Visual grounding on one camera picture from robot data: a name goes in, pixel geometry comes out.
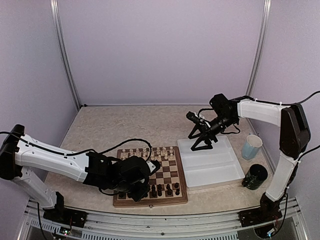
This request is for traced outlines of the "wooden chess board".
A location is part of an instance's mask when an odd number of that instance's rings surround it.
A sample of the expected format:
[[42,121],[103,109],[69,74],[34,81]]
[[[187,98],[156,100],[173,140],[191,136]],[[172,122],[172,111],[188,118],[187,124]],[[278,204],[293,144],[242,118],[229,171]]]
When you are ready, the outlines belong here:
[[[155,206],[172,206],[186,204],[188,202],[187,184],[181,161],[180,151],[177,146],[154,147],[150,156],[151,160],[160,162],[160,169],[149,177],[150,190],[147,197],[138,202],[129,198],[125,193],[124,198],[119,195],[113,197],[113,206],[116,208],[138,208]],[[180,194],[176,195],[175,183],[179,183]],[[162,196],[150,197],[152,185],[156,186],[158,194],[158,185],[162,186]],[[167,184],[171,185],[172,195],[167,194]]]

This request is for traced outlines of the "black chess piece eleventh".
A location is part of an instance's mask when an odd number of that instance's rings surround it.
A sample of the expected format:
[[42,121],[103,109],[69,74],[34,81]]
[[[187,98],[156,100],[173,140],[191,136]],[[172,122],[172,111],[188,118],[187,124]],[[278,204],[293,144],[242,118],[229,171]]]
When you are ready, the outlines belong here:
[[171,196],[172,195],[172,193],[173,193],[173,191],[169,188],[169,189],[167,189],[167,195],[168,196]]

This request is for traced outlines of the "white plastic tray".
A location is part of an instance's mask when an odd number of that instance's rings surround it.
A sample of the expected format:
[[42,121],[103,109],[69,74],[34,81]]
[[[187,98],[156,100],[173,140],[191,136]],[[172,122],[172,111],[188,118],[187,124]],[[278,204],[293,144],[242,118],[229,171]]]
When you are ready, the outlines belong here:
[[240,183],[245,174],[227,136],[213,149],[192,151],[193,139],[177,141],[188,191]]

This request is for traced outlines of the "black chess piece twelfth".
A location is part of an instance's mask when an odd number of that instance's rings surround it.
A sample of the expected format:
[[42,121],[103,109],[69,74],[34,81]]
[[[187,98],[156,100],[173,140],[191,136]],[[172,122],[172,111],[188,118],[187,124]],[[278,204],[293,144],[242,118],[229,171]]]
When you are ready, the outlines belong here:
[[179,188],[176,189],[175,194],[176,194],[177,196],[180,194],[180,189],[179,189]]

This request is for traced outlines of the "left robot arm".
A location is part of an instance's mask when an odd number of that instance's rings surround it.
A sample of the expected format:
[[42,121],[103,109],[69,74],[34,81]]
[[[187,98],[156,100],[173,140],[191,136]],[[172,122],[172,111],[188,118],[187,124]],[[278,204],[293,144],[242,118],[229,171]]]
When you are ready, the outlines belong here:
[[6,138],[0,147],[0,177],[23,187],[39,206],[63,223],[70,218],[64,197],[49,189],[32,168],[63,175],[84,185],[96,187],[107,196],[128,194],[135,202],[147,196],[150,176],[161,165],[157,160],[132,155],[121,160],[94,149],[70,151],[40,142],[25,134],[17,124],[1,134]]

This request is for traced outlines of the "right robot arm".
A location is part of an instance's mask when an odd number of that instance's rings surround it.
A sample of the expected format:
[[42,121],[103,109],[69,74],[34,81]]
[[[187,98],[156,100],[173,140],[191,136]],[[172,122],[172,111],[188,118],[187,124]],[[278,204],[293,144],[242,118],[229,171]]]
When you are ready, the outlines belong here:
[[186,118],[194,123],[189,139],[195,139],[192,151],[211,150],[218,141],[217,134],[231,125],[239,124],[240,118],[253,119],[276,125],[280,128],[279,161],[271,184],[261,196],[256,218],[266,222],[272,216],[279,217],[280,202],[294,180],[300,157],[311,139],[311,132],[304,109],[300,103],[282,104],[241,96],[227,99],[216,94],[209,102],[216,118],[206,120],[200,113],[189,111]]

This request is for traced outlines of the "light blue mug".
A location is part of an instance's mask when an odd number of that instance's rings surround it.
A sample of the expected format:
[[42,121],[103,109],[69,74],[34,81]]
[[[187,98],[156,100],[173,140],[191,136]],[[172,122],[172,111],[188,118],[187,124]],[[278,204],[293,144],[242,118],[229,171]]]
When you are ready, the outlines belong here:
[[249,134],[246,137],[244,146],[242,147],[241,155],[247,161],[252,160],[256,157],[257,153],[259,152],[262,146],[263,142],[259,136]]

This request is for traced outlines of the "dark green mug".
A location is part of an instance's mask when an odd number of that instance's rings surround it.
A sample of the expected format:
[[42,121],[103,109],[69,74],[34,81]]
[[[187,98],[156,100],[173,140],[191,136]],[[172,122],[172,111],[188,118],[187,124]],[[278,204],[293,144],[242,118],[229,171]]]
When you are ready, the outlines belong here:
[[249,190],[257,190],[267,178],[267,169],[261,164],[253,164],[250,166],[241,185]]

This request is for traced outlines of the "right aluminium frame post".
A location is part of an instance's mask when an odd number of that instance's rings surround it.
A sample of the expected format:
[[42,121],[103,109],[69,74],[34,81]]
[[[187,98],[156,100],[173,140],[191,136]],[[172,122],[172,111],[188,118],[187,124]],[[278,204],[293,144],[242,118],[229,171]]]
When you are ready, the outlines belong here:
[[257,80],[259,65],[263,55],[263,48],[264,48],[264,43],[267,35],[267,29],[268,29],[268,23],[270,18],[270,11],[271,11],[271,3],[272,3],[271,0],[265,0],[263,5],[257,47],[255,50],[253,64],[252,64],[252,68],[249,76],[249,82],[245,92],[245,94],[248,96],[250,96],[253,93],[254,86]]

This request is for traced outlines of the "aluminium frame post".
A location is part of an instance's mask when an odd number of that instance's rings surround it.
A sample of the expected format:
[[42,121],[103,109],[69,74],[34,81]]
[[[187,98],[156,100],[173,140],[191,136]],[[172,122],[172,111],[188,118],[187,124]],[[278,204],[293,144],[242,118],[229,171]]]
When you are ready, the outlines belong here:
[[60,18],[60,12],[59,12],[59,3],[57,0],[50,0],[50,8],[51,8],[51,14],[53,18],[53,24],[55,28],[55,33],[57,36],[58,40],[58,46],[60,50],[60,55],[64,67],[64,71],[66,74],[67,78],[67,83],[70,88],[71,92],[71,97],[73,99],[75,108],[77,111],[79,111],[82,107],[81,100],[77,91],[77,87],[75,84],[75,81],[73,79],[70,63],[69,63],[69,58],[68,58],[68,53],[64,41],[64,35],[63,35],[63,28],[62,28],[62,22]]
[[253,64],[252,64],[252,68],[249,76],[249,82],[245,92],[245,94],[248,96],[250,96],[253,93],[254,86],[257,80],[259,65],[263,55],[263,48],[264,48],[264,43],[267,35],[267,29],[268,29],[268,23],[270,18],[270,11],[271,11],[271,3],[272,3],[271,0],[265,0],[263,5],[257,47],[255,50]]

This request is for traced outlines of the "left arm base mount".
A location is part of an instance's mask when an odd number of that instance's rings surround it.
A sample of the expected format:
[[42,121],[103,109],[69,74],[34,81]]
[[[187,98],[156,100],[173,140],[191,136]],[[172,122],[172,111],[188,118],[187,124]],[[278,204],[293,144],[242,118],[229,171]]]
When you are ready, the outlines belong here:
[[63,208],[58,209],[45,209],[43,217],[46,220],[50,220],[70,227],[83,228],[87,219],[87,213],[85,211]]

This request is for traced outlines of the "front aluminium rail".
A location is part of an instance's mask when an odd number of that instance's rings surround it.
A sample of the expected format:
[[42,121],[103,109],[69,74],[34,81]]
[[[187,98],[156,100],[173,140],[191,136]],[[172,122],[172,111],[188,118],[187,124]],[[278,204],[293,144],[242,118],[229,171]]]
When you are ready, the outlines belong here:
[[255,229],[262,224],[243,227],[239,210],[186,215],[146,215],[87,210],[83,227],[73,226],[67,235],[66,225],[38,219],[37,204],[30,200],[25,208],[17,240],[32,238],[36,231],[56,234],[65,240],[240,240],[257,239]]

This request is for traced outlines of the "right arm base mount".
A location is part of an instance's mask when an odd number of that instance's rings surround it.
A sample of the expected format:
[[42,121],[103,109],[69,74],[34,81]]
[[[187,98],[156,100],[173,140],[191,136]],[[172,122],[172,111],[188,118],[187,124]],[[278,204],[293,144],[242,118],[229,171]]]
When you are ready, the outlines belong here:
[[280,210],[263,212],[259,208],[243,210],[240,211],[238,215],[243,228],[270,222],[276,218],[280,219],[283,216]]

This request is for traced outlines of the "left aluminium frame post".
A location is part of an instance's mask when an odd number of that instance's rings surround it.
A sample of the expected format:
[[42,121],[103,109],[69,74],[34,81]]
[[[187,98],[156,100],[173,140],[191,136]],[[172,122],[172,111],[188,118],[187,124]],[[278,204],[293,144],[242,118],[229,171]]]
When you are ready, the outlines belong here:
[[75,81],[73,79],[70,63],[69,63],[69,58],[68,58],[68,53],[64,41],[64,35],[63,35],[63,28],[62,28],[62,22],[60,18],[60,12],[59,12],[59,3],[57,0],[50,0],[50,8],[51,8],[51,14],[53,18],[53,24],[55,28],[55,33],[57,36],[58,40],[58,46],[60,50],[60,55],[64,67],[64,71],[66,74],[67,78],[67,83],[70,88],[71,92],[71,97],[73,99],[75,108],[77,111],[79,111],[82,107],[81,100],[77,91],[77,87],[75,84]]

